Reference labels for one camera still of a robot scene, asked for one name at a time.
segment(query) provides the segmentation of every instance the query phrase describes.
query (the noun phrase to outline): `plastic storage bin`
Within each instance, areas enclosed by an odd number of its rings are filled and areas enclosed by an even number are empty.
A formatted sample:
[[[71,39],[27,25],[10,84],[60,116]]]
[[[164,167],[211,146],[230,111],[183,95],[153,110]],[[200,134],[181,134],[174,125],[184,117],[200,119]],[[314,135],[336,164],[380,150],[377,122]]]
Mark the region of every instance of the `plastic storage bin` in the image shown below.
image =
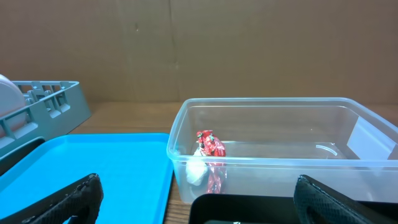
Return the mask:
[[[226,157],[191,156],[204,129],[225,143]],[[397,142],[398,128],[346,98],[191,99],[167,154],[186,203],[207,189],[207,177],[187,182],[187,161],[226,164],[226,194],[292,197],[306,174],[354,200],[398,203]]]

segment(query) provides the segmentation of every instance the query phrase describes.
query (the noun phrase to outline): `red wrapped candy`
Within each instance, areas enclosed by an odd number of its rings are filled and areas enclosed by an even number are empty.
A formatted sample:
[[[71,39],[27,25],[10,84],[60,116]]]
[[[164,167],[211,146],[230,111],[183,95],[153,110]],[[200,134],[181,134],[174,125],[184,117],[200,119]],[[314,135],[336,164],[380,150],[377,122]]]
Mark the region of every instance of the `red wrapped candy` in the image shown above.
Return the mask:
[[[213,130],[198,131],[198,142],[200,150],[206,156],[225,156],[225,145],[214,134]],[[207,193],[223,193],[223,182],[226,179],[224,163],[209,162],[210,174],[207,183]]]

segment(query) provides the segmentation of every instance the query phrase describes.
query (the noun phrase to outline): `table surface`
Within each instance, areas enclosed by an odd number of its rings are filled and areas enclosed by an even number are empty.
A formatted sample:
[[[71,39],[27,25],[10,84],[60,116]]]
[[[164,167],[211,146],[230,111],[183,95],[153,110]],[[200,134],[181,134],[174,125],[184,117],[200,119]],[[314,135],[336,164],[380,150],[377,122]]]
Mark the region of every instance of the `table surface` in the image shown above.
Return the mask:
[[[90,103],[91,118],[72,131],[78,133],[169,133],[182,103]],[[398,105],[367,105],[398,126]],[[164,223],[188,223],[190,205],[180,200],[173,176]]]

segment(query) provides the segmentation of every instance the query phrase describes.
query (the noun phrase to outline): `blue tray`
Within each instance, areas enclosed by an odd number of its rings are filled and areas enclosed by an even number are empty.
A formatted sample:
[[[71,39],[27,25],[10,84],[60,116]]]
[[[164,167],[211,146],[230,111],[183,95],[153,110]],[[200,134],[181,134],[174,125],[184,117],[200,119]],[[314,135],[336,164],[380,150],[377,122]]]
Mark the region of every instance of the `blue tray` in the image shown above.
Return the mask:
[[[97,223],[162,223],[173,172],[168,139],[71,134],[49,140],[0,177],[0,218],[97,173],[104,191]]]

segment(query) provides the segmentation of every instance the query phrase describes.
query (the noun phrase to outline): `brown cardboard backdrop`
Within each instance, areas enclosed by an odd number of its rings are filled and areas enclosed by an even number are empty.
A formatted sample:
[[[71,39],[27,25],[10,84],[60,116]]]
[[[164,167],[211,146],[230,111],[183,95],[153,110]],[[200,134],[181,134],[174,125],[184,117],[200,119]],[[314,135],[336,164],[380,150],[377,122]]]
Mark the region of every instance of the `brown cardboard backdrop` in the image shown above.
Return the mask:
[[[0,0],[0,73],[92,101],[398,103],[398,1]]]

